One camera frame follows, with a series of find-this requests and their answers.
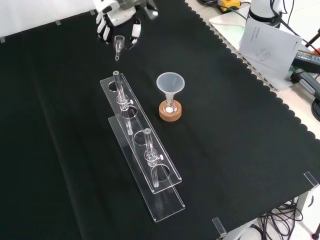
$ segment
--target robotic hand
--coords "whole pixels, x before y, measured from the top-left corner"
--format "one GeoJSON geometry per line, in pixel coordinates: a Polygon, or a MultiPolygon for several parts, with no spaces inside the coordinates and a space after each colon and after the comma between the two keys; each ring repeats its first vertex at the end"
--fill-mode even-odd
{"type": "Polygon", "coordinates": [[[129,38],[132,46],[137,43],[141,33],[141,21],[136,12],[144,9],[153,20],[158,16],[158,9],[153,0],[94,0],[98,12],[96,18],[97,34],[107,44],[112,42],[115,27],[133,21],[132,33],[129,38]]]}

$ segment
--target test tube holder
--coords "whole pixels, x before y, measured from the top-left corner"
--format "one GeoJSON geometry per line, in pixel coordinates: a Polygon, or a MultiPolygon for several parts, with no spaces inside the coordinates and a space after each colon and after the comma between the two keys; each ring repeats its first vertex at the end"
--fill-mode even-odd
{"type": "Polygon", "coordinates": [[[109,123],[152,219],[182,211],[185,204],[175,188],[182,178],[125,76],[114,71],[100,83],[115,114],[109,123]]]}

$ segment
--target yellow device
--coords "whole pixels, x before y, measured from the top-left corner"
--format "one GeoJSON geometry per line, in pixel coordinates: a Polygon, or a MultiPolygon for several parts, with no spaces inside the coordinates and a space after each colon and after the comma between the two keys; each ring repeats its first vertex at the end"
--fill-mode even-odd
{"type": "MultiPolygon", "coordinates": [[[[222,5],[222,6],[226,6],[228,8],[233,9],[233,10],[238,10],[240,8],[241,2],[240,2],[240,0],[218,0],[218,4],[222,5]]],[[[229,9],[227,9],[225,7],[218,6],[217,8],[223,14],[231,12],[229,9]]]]}

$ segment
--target small glass funnel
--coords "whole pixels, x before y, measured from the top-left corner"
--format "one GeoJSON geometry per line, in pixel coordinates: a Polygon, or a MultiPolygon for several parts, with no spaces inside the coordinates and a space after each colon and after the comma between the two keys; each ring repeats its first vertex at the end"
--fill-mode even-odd
{"type": "Polygon", "coordinates": [[[184,89],[184,78],[175,72],[165,72],[158,76],[156,85],[162,92],[164,92],[166,97],[166,101],[163,105],[163,111],[168,114],[176,112],[178,105],[174,101],[174,95],[184,89]]]}
{"type": "Polygon", "coordinates": [[[114,48],[115,48],[115,60],[119,60],[121,50],[125,47],[125,37],[117,35],[114,37],[114,48]]]}

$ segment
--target cork base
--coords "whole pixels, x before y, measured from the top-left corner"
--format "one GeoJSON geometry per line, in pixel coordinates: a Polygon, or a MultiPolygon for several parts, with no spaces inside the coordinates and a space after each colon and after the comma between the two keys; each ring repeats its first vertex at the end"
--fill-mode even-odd
{"type": "Polygon", "coordinates": [[[165,120],[166,122],[174,122],[177,121],[180,117],[181,117],[181,113],[182,113],[182,106],[180,104],[180,102],[175,101],[176,105],[178,106],[176,112],[173,113],[167,113],[164,111],[164,104],[165,104],[165,100],[160,103],[159,105],[159,114],[160,114],[160,118],[162,118],[163,120],[165,120]]]}

